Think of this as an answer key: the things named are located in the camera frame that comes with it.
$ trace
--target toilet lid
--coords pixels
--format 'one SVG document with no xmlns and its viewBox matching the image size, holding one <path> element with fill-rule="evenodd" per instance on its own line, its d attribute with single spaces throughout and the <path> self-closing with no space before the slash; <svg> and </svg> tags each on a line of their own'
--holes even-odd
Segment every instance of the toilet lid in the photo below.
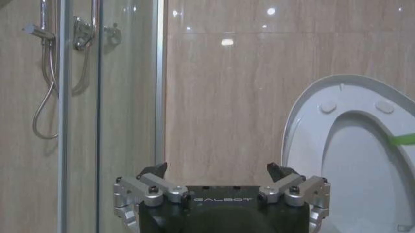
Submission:
<svg viewBox="0 0 415 233">
<path fill-rule="evenodd" d="M 316 81 L 299 97 L 284 129 L 281 161 L 331 182 L 323 233 L 415 233 L 415 103 L 359 75 Z"/>
</svg>

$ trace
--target shower hose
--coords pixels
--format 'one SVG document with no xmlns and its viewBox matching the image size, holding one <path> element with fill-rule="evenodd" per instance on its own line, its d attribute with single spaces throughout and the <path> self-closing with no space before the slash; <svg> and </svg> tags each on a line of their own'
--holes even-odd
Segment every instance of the shower hose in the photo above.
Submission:
<svg viewBox="0 0 415 233">
<path fill-rule="evenodd" d="M 86 68 L 88 68 L 88 60 L 89 60 L 89 45 L 85 46 L 85 55 L 84 55 L 84 63 L 82 63 L 82 70 L 78 82 L 76 86 L 72 88 L 72 95 L 76 96 L 84 92 L 88 88 L 89 82 L 86 80 Z M 52 94 L 56 94 L 58 97 L 58 88 L 57 88 L 57 76 L 56 76 L 57 64 L 56 64 L 56 41 L 52 40 L 42 40 L 42 53 L 41 53 L 41 73 L 46 83 L 46 93 L 44 98 L 40 102 L 40 105 L 36 109 L 33 119 L 32 119 L 32 130 L 37 137 L 44 140 L 49 140 L 57 137 L 57 133 L 53 135 L 44 135 L 37 128 L 37 121 L 40 113 L 45 108 L 45 104 L 48 99 L 50 98 Z"/>
</svg>

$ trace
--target shower enclosure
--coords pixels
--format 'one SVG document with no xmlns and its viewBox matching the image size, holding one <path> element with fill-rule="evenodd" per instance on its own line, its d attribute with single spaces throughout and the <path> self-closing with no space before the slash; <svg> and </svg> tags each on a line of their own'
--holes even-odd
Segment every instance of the shower enclosure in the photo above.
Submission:
<svg viewBox="0 0 415 233">
<path fill-rule="evenodd" d="M 61 0 L 58 9 L 57 228 L 126 232 L 112 184 L 163 161 L 164 1 Z M 73 48 L 86 43 L 85 58 Z"/>
</svg>

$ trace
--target shower faucet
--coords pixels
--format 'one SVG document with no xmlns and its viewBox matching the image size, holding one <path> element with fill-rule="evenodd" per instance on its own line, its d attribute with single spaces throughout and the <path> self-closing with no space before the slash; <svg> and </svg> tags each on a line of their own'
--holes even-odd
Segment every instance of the shower faucet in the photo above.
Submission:
<svg viewBox="0 0 415 233">
<path fill-rule="evenodd" d="M 329 212 L 325 178 L 268 164 L 271 186 L 177 186 L 167 163 L 113 184 L 114 215 L 135 233 L 317 233 Z"/>
<path fill-rule="evenodd" d="M 73 47 L 77 51 L 82 51 L 92 39 L 92 25 L 77 16 L 73 16 L 73 22 Z M 121 43 L 121 31 L 116 23 L 112 27 L 102 27 L 102 37 L 106 38 L 108 44 L 113 47 Z"/>
</svg>

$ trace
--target white toilet lid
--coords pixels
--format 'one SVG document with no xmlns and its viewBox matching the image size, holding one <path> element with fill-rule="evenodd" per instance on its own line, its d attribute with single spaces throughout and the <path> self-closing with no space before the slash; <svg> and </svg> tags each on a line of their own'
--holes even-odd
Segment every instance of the white toilet lid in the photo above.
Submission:
<svg viewBox="0 0 415 233">
<path fill-rule="evenodd" d="M 283 165 L 331 182 L 323 233 L 415 233 L 415 145 L 388 138 L 415 133 L 415 103 L 357 75 L 316 81 L 291 110 Z"/>
</svg>

